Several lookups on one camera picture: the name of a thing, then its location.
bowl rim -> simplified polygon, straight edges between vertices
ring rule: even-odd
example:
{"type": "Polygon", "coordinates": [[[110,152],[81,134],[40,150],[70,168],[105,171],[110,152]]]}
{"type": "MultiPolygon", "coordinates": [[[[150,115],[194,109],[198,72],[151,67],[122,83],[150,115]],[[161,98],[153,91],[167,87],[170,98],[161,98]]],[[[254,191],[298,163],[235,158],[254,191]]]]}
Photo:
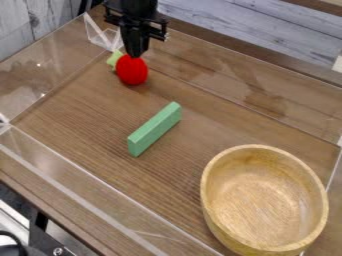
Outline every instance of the bowl rim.
{"type": "Polygon", "coordinates": [[[301,248],[308,247],[314,240],[317,239],[317,237],[320,236],[320,234],[324,231],[324,228],[326,226],[328,223],[328,217],[329,217],[329,199],[328,199],[328,193],[325,190],[325,186],[322,184],[322,181],[320,179],[320,177],[317,176],[316,172],[313,171],[313,169],[309,167],[309,165],[298,158],[296,157],[293,154],[290,154],[289,152],[286,152],[285,150],[276,148],[273,146],[266,146],[266,145],[260,145],[260,144],[249,144],[249,145],[241,145],[241,146],[235,146],[231,147],[229,149],[226,149],[225,151],[222,151],[209,162],[206,168],[205,168],[205,172],[202,174],[202,179],[201,179],[201,199],[202,199],[202,208],[203,211],[206,211],[210,220],[214,222],[215,226],[221,229],[221,231],[223,231],[226,234],[229,234],[230,238],[234,239],[237,242],[240,242],[241,244],[244,244],[245,246],[249,246],[250,248],[260,250],[260,251],[268,251],[268,252],[288,252],[288,251],[294,251],[298,250],[301,248]],[[209,207],[209,198],[207,198],[207,194],[206,194],[206,188],[207,188],[207,179],[209,179],[209,175],[211,173],[211,169],[214,164],[217,163],[217,161],[225,157],[226,155],[229,155],[230,153],[244,150],[244,149],[265,149],[265,150],[272,150],[282,155],[285,155],[286,157],[289,157],[293,161],[296,161],[306,170],[308,174],[312,176],[316,186],[320,190],[320,196],[321,196],[321,201],[322,201],[322,214],[321,214],[321,219],[320,222],[314,228],[314,230],[308,234],[308,236],[305,238],[302,238],[300,241],[293,242],[290,244],[286,245],[281,245],[281,246],[260,246],[257,243],[252,242],[250,240],[245,239],[244,237],[238,236],[234,232],[230,231],[230,229],[222,224],[222,222],[219,221],[218,217],[215,214],[213,214],[213,211],[209,207]]]}

wooden bowl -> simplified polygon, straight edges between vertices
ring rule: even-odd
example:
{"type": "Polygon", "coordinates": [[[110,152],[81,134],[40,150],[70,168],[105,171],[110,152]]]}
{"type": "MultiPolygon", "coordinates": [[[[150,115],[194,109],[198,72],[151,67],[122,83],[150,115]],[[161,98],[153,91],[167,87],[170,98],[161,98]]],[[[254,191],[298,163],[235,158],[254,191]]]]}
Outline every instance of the wooden bowl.
{"type": "Polygon", "coordinates": [[[328,195],[310,167],[262,145],[223,151],[201,182],[205,218],[221,242],[245,256],[296,256],[321,234],[328,195]]]}

red ball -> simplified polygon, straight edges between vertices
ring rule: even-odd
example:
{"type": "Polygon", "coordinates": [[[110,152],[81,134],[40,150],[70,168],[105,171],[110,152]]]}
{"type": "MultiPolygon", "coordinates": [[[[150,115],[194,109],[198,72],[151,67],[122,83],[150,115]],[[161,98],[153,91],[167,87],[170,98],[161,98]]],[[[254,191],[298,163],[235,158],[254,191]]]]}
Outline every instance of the red ball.
{"type": "Polygon", "coordinates": [[[117,63],[117,74],[129,85],[143,84],[149,76],[149,68],[142,58],[126,54],[117,63]]]}

green block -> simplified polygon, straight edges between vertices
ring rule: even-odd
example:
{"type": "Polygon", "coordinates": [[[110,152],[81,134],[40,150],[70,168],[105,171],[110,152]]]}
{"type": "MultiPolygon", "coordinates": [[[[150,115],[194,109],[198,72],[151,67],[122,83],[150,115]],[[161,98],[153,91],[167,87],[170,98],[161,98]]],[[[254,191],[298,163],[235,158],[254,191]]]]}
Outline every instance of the green block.
{"type": "Polygon", "coordinates": [[[113,66],[114,70],[115,70],[115,67],[117,67],[117,63],[119,61],[119,59],[122,58],[125,54],[117,50],[114,53],[113,53],[113,56],[110,57],[110,59],[107,60],[107,64],[110,66],[113,66]]]}
{"type": "Polygon", "coordinates": [[[129,136],[129,151],[138,157],[182,119],[182,106],[171,102],[129,136]]]}

green rectangular block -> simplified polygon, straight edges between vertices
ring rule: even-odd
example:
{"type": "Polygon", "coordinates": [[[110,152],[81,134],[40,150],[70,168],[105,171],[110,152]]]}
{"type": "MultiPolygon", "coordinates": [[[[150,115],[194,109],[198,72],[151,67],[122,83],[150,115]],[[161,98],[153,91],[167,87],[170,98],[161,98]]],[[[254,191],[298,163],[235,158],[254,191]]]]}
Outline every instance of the green rectangular block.
{"type": "Polygon", "coordinates": [[[138,157],[182,119],[182,106],[171,102],[129,136],[129,151],[138,157]]]}

